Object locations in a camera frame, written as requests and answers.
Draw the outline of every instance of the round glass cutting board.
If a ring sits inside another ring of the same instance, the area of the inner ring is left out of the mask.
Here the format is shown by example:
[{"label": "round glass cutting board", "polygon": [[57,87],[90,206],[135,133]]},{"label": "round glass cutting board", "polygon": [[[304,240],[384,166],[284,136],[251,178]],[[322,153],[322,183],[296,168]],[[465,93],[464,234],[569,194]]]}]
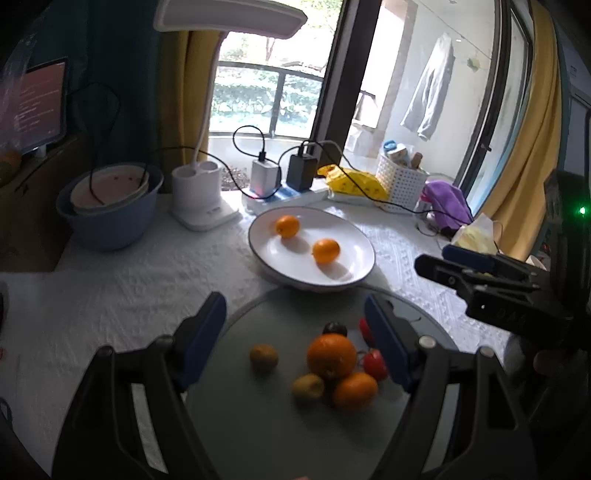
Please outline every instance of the round glass cutting board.
[{"label": "round glass cutting board", "polygon": [[[186,406],[203,447],[222,480],[365,480],[394,434],[408,395],[390,379],[366,409],[340,413],[325,403],[299,407],[291,384],[308,373],[306,352],[327,322],[340,322],[358,350],[367,346],[358,329],[363,304],[379,293],[397,316],[411,321],[419,335],[430,335],[456,349],[424,310],[386,291],[352,288],[314,294],[280,288],[249,303],[227,322]],[[273,346],[279,364],[256,377],[249,350]],[[433,447],[425,465],[441,465],[457,403],[456,385],[447,388]]]}]

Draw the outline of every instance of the white plate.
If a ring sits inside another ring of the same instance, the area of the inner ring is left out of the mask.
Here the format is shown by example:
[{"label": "white plate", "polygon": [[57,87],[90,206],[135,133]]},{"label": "white plate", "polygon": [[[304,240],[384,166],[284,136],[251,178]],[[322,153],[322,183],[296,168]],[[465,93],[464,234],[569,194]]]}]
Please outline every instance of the white plate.
[{"label": "white plate", "polygon": [[[139,181],[144,176],[142,185]],[[90,174],[76,184],[70,201],[79,215],[106,213],[131,203],[148,190],[149,175],[144,168],[136,165],[113,165],[101,168],[92,174],[92,189],[103,203],[97,201],[90,192]]]},{"label": "white plate", "polygon": [[[300,231],[290,239],[275,233],[275,222],[284,215],[300,220]],[[332,238],[340,245],[339,257],[318,265],[312,245]],[[375,252],[369,239],[355,225],[340,217],[309,207],[284,207],[259,215],[248,231],[257,259],[275,276],[306,290],[340,290],[362,281],[372,271]]]}]

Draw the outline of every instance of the black charger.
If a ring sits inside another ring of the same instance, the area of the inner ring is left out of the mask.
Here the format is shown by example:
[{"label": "black charger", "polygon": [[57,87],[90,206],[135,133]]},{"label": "black charger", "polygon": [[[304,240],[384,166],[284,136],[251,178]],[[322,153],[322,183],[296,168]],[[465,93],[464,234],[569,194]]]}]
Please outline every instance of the black charger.
[{"label": "black charger", "polygon": [[318,159],[307,153],[298,152],[290,158],[290,166],[287,170],[285,183],[292,189],[303,192],[309,190],[316,177]]}]

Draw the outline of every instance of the white plastic basket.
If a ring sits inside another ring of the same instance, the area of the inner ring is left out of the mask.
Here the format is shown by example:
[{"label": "white plastic basket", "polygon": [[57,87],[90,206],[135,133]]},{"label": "white plastic basket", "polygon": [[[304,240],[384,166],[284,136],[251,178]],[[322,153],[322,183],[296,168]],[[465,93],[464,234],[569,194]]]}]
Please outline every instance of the white plastic basket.
[{"label": "white plastic basket", "polygon": [[[414,210],[429,177],[424,170],[401,167],[383,155],[379,156],[378,171],[375,176],[388,192],[389,202],[397,203],[410,210]],[[393,205],[385,203],[377,203],[377,205],[387,212],[408,213]]]}]

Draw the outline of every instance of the purple bag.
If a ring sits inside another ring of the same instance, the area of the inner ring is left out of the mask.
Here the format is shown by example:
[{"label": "purple bag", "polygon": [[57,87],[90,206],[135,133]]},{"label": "purple bag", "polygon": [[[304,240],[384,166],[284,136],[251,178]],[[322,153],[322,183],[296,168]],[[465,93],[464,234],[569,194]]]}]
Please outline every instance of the purple bag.
[{"label": "purple bag", "polygon": [[439,229],[458,230],[462,225],[469,225],[474,221],[462,191],[454,185],[443,180],[433,180],[425,184],[423,195],[431,203],[433,210],[447,212],[463,222],[459,223],[445,213],[434,212],[435,222]]}]

